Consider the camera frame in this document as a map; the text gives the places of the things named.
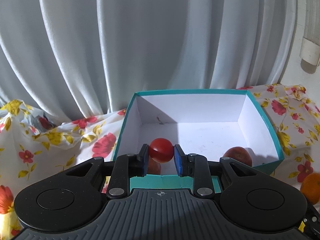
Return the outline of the red cherry tomato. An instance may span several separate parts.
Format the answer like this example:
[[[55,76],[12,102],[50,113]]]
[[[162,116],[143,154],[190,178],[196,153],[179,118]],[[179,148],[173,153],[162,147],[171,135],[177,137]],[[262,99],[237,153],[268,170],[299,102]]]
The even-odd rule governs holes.
[[[158,163],[167,163],[174,156],[174,146],[165,138],[157,138],[149,145],[149,156]]]

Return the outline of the small red fruit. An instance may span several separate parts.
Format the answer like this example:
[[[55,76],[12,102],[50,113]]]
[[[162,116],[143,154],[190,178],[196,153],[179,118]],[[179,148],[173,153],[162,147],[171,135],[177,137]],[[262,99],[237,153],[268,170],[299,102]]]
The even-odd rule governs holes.
[[[149,158],[147,174],[160,175],[161,174],[160,163],[154,161],[152,158]]]

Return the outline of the teal cardboard box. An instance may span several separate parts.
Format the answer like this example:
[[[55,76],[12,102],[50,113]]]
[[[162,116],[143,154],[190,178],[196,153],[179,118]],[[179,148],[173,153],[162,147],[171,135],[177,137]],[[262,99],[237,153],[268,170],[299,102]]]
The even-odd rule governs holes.
[[[185,89],[138,92],[120,130],[115,156],[138,153],[156,138],[219,161],[235,146],[245,148],[253,167],[271,174],[284,155],[267,115],[247,90]]]

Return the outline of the red apple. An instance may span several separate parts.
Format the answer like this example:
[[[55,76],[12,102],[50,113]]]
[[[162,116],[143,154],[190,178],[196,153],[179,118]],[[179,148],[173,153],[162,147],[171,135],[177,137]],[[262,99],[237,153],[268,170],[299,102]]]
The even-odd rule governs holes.
[[[249,155],[249,153],[246,151],[245,148],[240,146],[236,146],[228,149],[224,153],[223,157],[229,157],[229,158],[235,159],[248,166],[252,166],[253,164],[252,158]]]

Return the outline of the floral tablecloth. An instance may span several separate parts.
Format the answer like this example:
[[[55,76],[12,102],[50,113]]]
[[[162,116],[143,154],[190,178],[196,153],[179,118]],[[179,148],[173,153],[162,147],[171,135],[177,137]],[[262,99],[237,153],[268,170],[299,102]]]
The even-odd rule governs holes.
[[[284,152],[272,176],[294,187],[319,172],[319,103],[306,88],[249,86]],[[26,186],[93,157],[113,158],[126,107],[56,126],[44,111],[20,99],[1,107],[1,239],[21,231],[14,199]]]

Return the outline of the orange tangerine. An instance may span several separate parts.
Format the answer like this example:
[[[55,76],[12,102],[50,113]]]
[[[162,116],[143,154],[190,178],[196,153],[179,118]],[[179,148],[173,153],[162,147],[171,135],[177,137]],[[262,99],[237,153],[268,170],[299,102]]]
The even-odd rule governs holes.
[[[320,198],[320,174],[308,175],[301,184],[300,192],[312,205],[317,204]]]

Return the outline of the white curtain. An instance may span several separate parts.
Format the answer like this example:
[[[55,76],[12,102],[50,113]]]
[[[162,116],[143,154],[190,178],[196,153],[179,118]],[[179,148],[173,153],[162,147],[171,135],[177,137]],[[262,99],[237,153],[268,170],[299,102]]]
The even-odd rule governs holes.
[[[1,104],[62,122],[133,93],[276,83],[296,0],[1,0]]]

